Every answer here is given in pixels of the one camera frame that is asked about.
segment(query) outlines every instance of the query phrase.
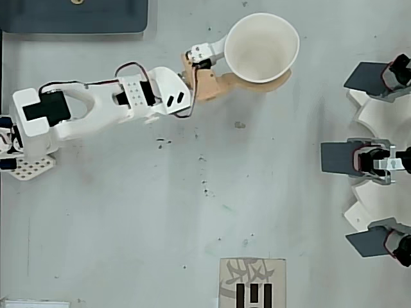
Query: dirt speck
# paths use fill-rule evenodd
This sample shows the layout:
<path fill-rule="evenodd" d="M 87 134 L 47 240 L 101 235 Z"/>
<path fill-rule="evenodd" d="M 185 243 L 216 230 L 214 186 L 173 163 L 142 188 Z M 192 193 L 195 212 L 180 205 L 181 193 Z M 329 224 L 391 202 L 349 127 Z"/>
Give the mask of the dirt speck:
<path fill-rule="evenodd" d="M 243 129 L 243 128 L 245 128 L 245 124 L 244 124 L 244 123 L 241 123 L 240 121 L 236 121 L 236 122 L 234 123 L 234 127 L 235 127 L 235 128 L 239 128 L 239 129 Z"/>

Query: perforated bracket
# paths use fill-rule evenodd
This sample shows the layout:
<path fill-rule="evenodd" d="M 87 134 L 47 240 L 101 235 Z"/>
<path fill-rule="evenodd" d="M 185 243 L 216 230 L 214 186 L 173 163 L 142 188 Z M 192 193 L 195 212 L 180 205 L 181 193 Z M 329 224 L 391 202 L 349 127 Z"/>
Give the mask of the perforated bracket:
<path fill-rule="evenodd" d="M 17 168 L 15 170 L 3 171 L 5 173 L 10 173 L 16 179 L 20 181 L 28 181 L 36 176 L 45 173 L 56 165 L 55 159 L 50 156 L 45 156 L 39 160 L 27 161 L 24 158 L 17 159 Z"/>

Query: black wire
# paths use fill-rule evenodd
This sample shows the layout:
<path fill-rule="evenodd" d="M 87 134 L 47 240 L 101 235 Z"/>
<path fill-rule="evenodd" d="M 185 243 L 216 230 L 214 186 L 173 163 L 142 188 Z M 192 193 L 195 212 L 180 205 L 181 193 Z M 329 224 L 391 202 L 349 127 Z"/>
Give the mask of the black wire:
<path fill-rule="evenodd" d="M 129 63 L 123 64 L 122 66 L 120 66 L 120 67 L 116 70 L 116 72 L 114 73 L 114 76 L 117 78 L 118 73 L 120 73 L 120 71 L 121 71 L 122 69 L 125 69 L 126 67 L 129 67 L 129 66 L 131 66 L 131 65 L 136 65 L 136 66 L 138 66 L 138 68 L 140 68 L 140 70 L 141 70 L 141 71 L 143 72 L 143 74 L 144 74 L 144 77 L 146 78 L 146 81 L 148 82 L 148 84 L 150 85 L 150 87 L 153 89 L 152 84 L 151 84 L 151 82 L 150 82 L 150 79 L 149 79 L 149 77 L 148 77 L 148 74 L 147 74 L 146 69 L 145 69 L 142 65 L 140 65 L 139 63 L 137 63 L 137 62 L 129 62 Z M 158 99 L 159 101 L 162 101 L 162 99 L 159 98 L 159 97 L 156 96 L 156 95 L 154 95 L 154 98 L 155 98 L 155 99 Z"/>
<path fill-rule="evenodd" d="M 197 79 L 197 72 L 200 68 L 198 66 L 196 66 L 194 68 L 194 91 L 193 91 L 193 105 L 191 106 L 191 110 L 189 114 L 186 115 L 179 115 L 179 114 L 174 114 L 175 117 L 178 117 L 179 119 L 187 119 L 189 117 L 191 117 L 193 115 L 194 112 L 194 106 L 195 106 L 195 102 L 196 102 L 196 98 L 197 98 L 197 92 L 198 92 L 198 79 Z"/>
<path fill-rule="evenodd" d="M 43 93 L 43 89 L 44 89 L 45 87 L 49 87 L 50 85 L 64 85 L 64 84 L 67 84 L 67 83 L 80 83 L 80 84 L 84 85 L 85 87 L 88 85 L 88 84 L 86 84 L 86 83 L 84 83 L 84 82 L 81 82 L 81 81 L 78 81 L 78 80 L 73 80 L 73 81 L 53 81 L 53 82 L 46 83 L 45 85 L 42 85 L 42 86 L 39 88 L 39 95 Z"/>

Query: mounting plate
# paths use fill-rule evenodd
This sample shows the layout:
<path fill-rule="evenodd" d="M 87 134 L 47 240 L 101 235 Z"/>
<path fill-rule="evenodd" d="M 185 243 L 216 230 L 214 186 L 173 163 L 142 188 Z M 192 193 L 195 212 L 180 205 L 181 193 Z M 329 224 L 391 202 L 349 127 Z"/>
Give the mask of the mounting plate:
<path fill-rule="evenodd" d="M 147 27 L 148 0 L 0 0 L 10 33 L 136 33 Z"/>

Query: gray table surface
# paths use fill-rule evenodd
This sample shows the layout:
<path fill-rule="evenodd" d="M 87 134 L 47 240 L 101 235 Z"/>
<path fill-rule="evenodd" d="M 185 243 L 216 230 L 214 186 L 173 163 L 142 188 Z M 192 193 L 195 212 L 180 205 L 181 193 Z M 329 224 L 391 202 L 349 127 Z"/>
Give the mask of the gray table surface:
<path fill-rule="evenodd" d="M 351 124 L 356 107 L 342 84 L 359 61 L 410 51 L 411 4 L 150 5 L 143 37 L 5 35 L 3 105 L 17 89 L 108 79 L 131 60 L 181 71 L 181 52 L 252 12 L 299 31 L 290 81 L 267 95 L 237 90 L 199 104 L 187 121 L 135 121 L 71 142 L 56 168 L 30 182 L 3 175 L 1 296 L 73 308 L 214 308 L 220 258 L 252 256 L 286 258 L 289 308 L 408 307 L 409 270 L 361 259 L 345 240 L 349 180 L 322 174 L 319 150 L 366 135 Z"/>

